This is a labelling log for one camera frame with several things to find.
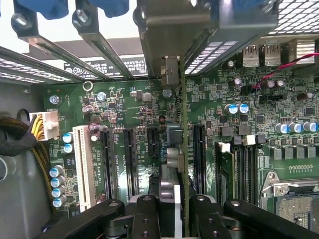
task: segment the capacitor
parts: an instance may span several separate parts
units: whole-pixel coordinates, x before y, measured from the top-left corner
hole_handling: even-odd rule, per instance
[[[303,129],[304,129],[305,131],[308,131],[308,132],[316,132],[316,130],[317,130],[317,125],[316,125],[316,123],[306,122],[306,123],[304,123],[304,125],[303,125]]]
[[[64,145],[63,150],[65,153],[72,153],[74,151],[74,146],[71,143]]]
[[[89,131],[90,131],[91,133],[100,131],[100,129],[101,129],[101,126],[100,126],[98,123],[91,123],[91,124],[89,124]]]
[[[53,197],[58,198],[65,192],[65,189],[66,187],[64,185],[60,185],[57,188],[53,188],[51,194]]]
[[[299,123],[291,123],[289,124],[289,130],[292,132],[292,133],[300,133],[301,132],[301,124]]]
[[[172,96],[173,92],[171,91],[171,89],[164,89],[162,94],[165,98],[170,98]]]
[[[242,80],[238,77],[234,78],[233,80],[228,81],[228,85],[231,87],[240,86],[242,83]]]
[[[64,180],[65,178],[62,175],[60,175],[56,178],[52,178],[50,183],[53,188],[57,188],[64,183]]]
[[[63,173],[63,167],[61,165],[56,165],[54,168],[51,168],[49,174],[52,178],[56,178]]]
[[[249,111],[249,106],[246,103],[237,104],[238,110],[240,113],[245,114]]]
[[[72,143],[73,142],[73,133],[66,133],[62,136],[62,140],[65,143]]]
[[[53,206],[55,208],[61,207],[66,202],[66,196],[62,194],[60,197],[53,199]]]
[[[104,101],[106,99],[106,94],[104,92],[99,92],[96,95],[96,98],[97,98],[98,101]]]
[[[309,100],[314,96],[312,92],[300,93],[297,95],[297,101]]]
[[[277,124],[275,126],[275,131],[277,133],[287,133],[287,125],[286,124],[281,124],[281,123]]]
[[[225,106],[225,110],[226,110],[226,112],[229,113],[229,114],[235,114],[235,113],[237,113],[237,111],[238,111],[238,107],[237,107],[237,105],[235,105],[235,104],[227,104],[227,105]]]
[[[50,96],[49,101],[50,101],[51,104],[57,105],[58,103],[60,103],[60,97],[58,97],[58,96]]]
[[[275,84],[278,88],[285,86],[285,82],[283,80],[276,80]]]
[[[265,89],[271,89],[275,87],[275,82],[272,80],[269,81],[262,81],[259,84],[260,89],[265,90]]]
[[[84,105],[81,109],[82,113],[88,115],[94,111],[94,107],[91,105]]]
[[[91,135],[91,141],[92,142],[96,142],[100,139],[100,133],[95,133],[93,135]]]

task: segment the electrolytic capacitor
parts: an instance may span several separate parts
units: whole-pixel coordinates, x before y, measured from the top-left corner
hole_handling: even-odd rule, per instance
[[[230,80],[230,81],[228,82],[228,85],[231,86],[231,87],[235,87],[235,86],[240,86],[241,83],[242,83],[242,80],[239,79],[238,77],[236,77],[235,79]]]
[[[81,111],[83,114],[88,115],[94,111],[94,107],[91,105],[85,105],[85,106],[82,106]]]
[[[64,145],[63,150],[65,153],[72,153],[74,151],[74,146],[71,143]]]
[[[73,142],[73,133],[66,133],[62,136],[62,140],[65,143],[72,143]]]
[[[56,165],[54,168],[51,168],[49,172],[52,178],[56,178],[62,173],[63,173],[63,167],[61,165]]]
[[[229,114],[235,114],[235,113],[238,112],[238,107],[237,107],[237,105],[235,105],[235,104],[227,104],[227,105],[225,106],[225,110],[226,110],[226,112],[229,113]]]
[[[97,123],[91,123],[89,124],[89,131],[91,133],[94,133],[94,132],[97,132],[97,131],[100,131],[101,129],[101,126]]]
[[[265,90],[265,89],[272,89],[275,87],[275,82],[272,80],[269,81],[262,81],[259,84],[260,89]]]
[[[60,175],[56,178],[52,178],[50,184],[53,188],[57,188],[64,183],[64,180],[65,178],[62,175]]]
[[[314,96],[312,92],[300,93],[297,95],[297,101],[309,100]]]
[[[91,135],[91,141],[92,142],[96,142],[96,141],[98,141],[100,139],[100,133],[95,133],[95,134],[93,134],[93,135]]]
[[[317,125],[316,125],[316,123],[306,122],[306,123],[304,123],[304,125],[303,125],[303,129],[304,129],[305,131],[308,131],[308,132],[316,132],[316,130],[317,130]]]
[[[242,114],[245,114],[249,111],[249,106],[248,104],[245,104],[245,103],[239,103],[237,104],[237,107],[238,107],[238,111]]]
[[[62,194],[60,197],[53,199],[53,206],[55,208],[61,207],[66,202],[66,196]]]
[[[60,185],[57,188],[53,188],[51,194],[53,197],[58,198],[65,192],[65,189],[66,187],[64,185]]]
[[[283,80],[276,80],[276,87],[283,87],[285,86],[285,82]]]
[[[289,124],[289,130],[292,132],[292,133],[300,133],[301,132],[301,124],[299,123],[291,123]]]
[[[275,126],[275,131],[277,133],[287,133],[287,125],[286,124],[281,124],[281,123],[278,123],[276,126]]]

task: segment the cable bundle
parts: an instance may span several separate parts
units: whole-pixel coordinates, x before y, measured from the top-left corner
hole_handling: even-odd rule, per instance
[[[50,202],[52,202],[53,197],[51,195],[50,177],[48,174],[50,169],[49,154],[45,145],[42,142],[37,142],[36,137],[32,134],[33,126],[37,121],[36,117],[34,117],[32,121],[33,122],[31,122],[31,126],[29,127],[17,119],[8,116],[0,116],[0,130],[16,139],[16,141],[12,142],[0,140],[0,155],[17,156],[30,150],[41,171],[48,198]],[[40,127],[38,128],[37,134],[39,135],[39,138],[41,138],[42,133]]]

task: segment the white connector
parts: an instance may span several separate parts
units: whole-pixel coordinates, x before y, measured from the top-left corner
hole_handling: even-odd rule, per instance
[[[87,125],[73,128],[73,144],[80,211],[83,212],[96,204],[90,132]]]
[[[44,139],[39,141],[48,141],[60,136],[58,111],[33,112],[29,115],[30,120],[33,119],[33,116],[42,115]]]

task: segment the black pcie slot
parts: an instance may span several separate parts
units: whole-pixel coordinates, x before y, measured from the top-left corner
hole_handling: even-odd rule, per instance
[[[197,194],[206,193],[206,143],[205,126],[193,125],[194,168]]]
[[[102,149],[102,165],[104,169],[104,187],[107,199],[118,197],[117,174],[114,156],[113,134],[110,129],[105,129],[100,133],[100,144]]]
[[[238,149],[238,199],[247,200],[248,196],[248,186],[247,186],[247,167],[248,167],[248,153],[245,147],[240,147]]]
[[[258,205],[258,147],[252,146],[248,149],[248,202]]]
[[[216,201],[222,205],[222,153],[218,143],[215,143],[215,175]]]
[[[136,156],[136,136],[132,128],[123,130],[124,134],[124,148],[125,148],[125,167],[126,178],[128,181],[128,195],[129,199],[138,195],[138,162]]]
[[[158,158],[160,156],[159,130],[157,127],[147,128],[149,157]]]

